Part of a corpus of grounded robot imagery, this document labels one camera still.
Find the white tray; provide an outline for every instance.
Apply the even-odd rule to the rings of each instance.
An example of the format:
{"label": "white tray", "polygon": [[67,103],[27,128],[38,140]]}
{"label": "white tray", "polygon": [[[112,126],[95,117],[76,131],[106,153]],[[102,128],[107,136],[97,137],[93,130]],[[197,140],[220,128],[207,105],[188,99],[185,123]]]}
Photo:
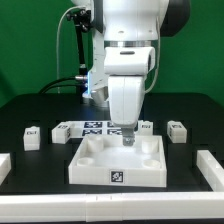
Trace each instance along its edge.
{"label": "white tray", "polygon": [[69,165],[70,184],[166,187],[161,136],[136,136],[124,147],[122,136],[87,135]]}

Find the black cable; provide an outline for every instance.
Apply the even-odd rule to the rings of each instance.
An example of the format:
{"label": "black cable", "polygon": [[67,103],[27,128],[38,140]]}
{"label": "black cable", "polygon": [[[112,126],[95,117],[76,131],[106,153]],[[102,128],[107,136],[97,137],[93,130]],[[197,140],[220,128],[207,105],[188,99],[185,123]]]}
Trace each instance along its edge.
{"label": "black cable", "polygon": [[66,85],[53,85],[53,86],[49,86],[48,88],[46,88],[41,94],[46,93],[47,91],[49,91],[50,89],[53,88],[61,88],[61,87],[78,87],[78,86],[83,86],[83,84],[66,84]]}
{"label": "black cable", "polygon": [[40,91],[39,93],[44,93],[46,89],[48,89],[50,86],[53,86],[54,84],[57,84],[57,83],[61,83],[61,82],[64,82],[64,81],[69,81],[69,80],[76,80],[75,79],[75,76],[71,76],[71,77],[67,77],[67,78],[61,78],[61,79],[57,79],[53,82],[50,82],[48,83],[46,86],[44,86]]}

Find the black tabletop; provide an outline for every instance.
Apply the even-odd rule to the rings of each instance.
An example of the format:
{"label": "black tabletop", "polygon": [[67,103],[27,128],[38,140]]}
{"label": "black tabletop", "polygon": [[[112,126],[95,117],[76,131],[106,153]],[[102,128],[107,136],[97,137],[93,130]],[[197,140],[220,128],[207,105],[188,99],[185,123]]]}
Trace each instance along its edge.
{"label": "black tabletop", "polygon": [[[196,153],[210,150],[223,165],[224,109],[203,94],[149,94],[141,119],[153,122],[154,134],[163,137],[167,188],[70,185],[68,165],[82,139],[72,139],[66,145],[52,144],[51,130],[62,121],[110,120],[109,110],[82,104],[80,96],[74,94],[17,96],[0,109],[0,153],[10,153],[12,162],[0,195],[211,191],[196,166]],[[186,127],[186,144],[169,140],[166,128],[170,120],[181,121]],[[31,126],[40,127],[40,150],[25,152],[23,135]]]}

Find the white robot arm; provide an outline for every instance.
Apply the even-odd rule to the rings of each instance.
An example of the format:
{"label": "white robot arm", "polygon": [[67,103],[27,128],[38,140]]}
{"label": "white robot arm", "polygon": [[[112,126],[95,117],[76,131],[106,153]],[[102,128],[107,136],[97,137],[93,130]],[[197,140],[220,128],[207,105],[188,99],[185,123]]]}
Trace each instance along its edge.
{"label": "white robot arm", "polygon": [[91,9],[95,24],[94,65],[84,96],[96,102],[107,100],[104,93],[108,86],[111,120],[122,129],[125,146],[134,143],[145,80],[156,61],[151,43],[159,38],[158,29],[170,1],[179,4],[188,0],[72,0]]}

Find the cable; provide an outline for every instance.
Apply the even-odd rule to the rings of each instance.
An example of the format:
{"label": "cable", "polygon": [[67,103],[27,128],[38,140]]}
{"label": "cable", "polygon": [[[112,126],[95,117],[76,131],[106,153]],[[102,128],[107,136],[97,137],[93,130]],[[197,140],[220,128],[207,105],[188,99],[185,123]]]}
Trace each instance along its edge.
{"label": "cable", "polygon": [[157,17],[157,20],[156,20],[156,24],[157,24],[157,32],[158,32],[157,67],[156,67],[156,70],[155,70],[155,75],[154,75],[153,82],[152,82],[151,86],[145,91],[145,94],[147,94],[147,93],[152,91],[152,89],[154,88],[154,86],[155,86],[155,84],[157,82],[158,76],[159,76],[159,60],[160,60],[161,37],[160,37],[160,27],[159,27],[159,19],[158,19],[158,17]]}
{"label": "cable", "polygon": [[57,79],[60,79],[60,56],[59,56],[59,48],[60,48],[60,34],[61,34],[61,26],[62,26],[62,22],[64,20],[64,18],[66,17],[66,15],[74,9],[83,9],[85,8],[85,6],[74,6],[69,8],[68,10],[65,11],[65,13],[62,15],[60,22],[58,24],[58,30],[57,30],[57,40],[56,40],[56,60],[57,60]]}
{"label": "cable", "polygon": [[46,88],[44,91],[41,92],[41,94],[46,93],[47,91],[49,91],[50,89],[53,88],[61,88],[61,87],[78,87],[78,86],[83,86],[83,84],[66,84],[66,85],[53,85],[53,86],[49,86],[48,88]]}
{"label": "cable", "polygon": [[39,93],[43,93],[46,89],[48,89],[49,87],[53,86],[54,84],[57,84],[57,83],[61,83],[61,82],[64,82],[64,81],[69,81],[69,80],[76,80],[75,79],[75,76],[71,76],[71,77],[67,77],[67,78],[61,78],[61,79],[57,79],[53,82],[50,82],[49,84],[47,84],[46,86],[44,86],[40,91]]}

